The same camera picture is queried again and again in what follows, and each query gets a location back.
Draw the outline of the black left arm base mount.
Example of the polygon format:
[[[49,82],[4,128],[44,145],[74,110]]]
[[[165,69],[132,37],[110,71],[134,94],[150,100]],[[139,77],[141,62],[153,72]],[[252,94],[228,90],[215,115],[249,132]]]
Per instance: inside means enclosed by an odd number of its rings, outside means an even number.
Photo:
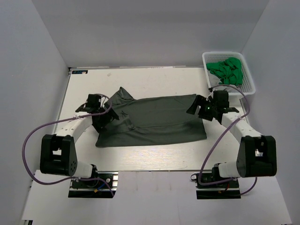
[[[69,187],[68,198],[92,198],[92,199],[111,199],[116,193],[118,185],[118,172],[98,172],[101,180],[82,181],[72,180]]]

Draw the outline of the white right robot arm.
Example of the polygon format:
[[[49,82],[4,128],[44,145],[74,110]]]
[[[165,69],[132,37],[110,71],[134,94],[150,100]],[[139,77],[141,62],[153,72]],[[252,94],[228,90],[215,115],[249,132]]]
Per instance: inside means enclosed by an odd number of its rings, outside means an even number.
[[[230,107],[226,90],[217,90],[211,96],[196,96],[187,110],[198,114],[204,120],[217,120],[225,127],[222,137],[230,132],[239,142],[237,159],[232,162],[215,164],[211,177],[205,179],[203,172],[198,175],[201,185],[224,186],[237,178],[275,176],[277,173],[276,141],[273,136],[262,135],[252,128],[235,107]]]

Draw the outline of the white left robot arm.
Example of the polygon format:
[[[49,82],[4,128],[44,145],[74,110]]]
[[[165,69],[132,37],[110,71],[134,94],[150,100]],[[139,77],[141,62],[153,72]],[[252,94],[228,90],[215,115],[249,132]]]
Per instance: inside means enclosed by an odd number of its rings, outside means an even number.
[[[103,130],[119,117],[113,110],[110,98],[101,94],[89,94],[74,116],[62,129],[52,135],[45,135],[41,142],[40,171],[44,174],[65,175],[83,178],[88,187],[99,182],[94,165],[77,159],[75,143],[89,127]]]

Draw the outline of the dark grey t-shirt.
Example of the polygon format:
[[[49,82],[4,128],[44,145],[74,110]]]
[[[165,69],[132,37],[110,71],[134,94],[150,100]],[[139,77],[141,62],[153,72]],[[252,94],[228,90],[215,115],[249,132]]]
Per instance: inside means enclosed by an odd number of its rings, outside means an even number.
[[[123,87],[110,98],[118,115],[98,133],[95,146],[128,147],[205,140],[202,119],[186,111],[196,94],[134,99]]]

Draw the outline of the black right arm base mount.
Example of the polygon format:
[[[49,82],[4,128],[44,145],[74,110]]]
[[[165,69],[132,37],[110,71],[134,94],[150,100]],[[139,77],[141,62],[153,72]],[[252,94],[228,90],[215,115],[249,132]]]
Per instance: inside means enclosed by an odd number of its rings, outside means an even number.
[[[198,173],[191,175],[196,183],[196,198],[198,200],[240,199],[240,187],[237,180],[213,185],[202,185],[198,182]]]

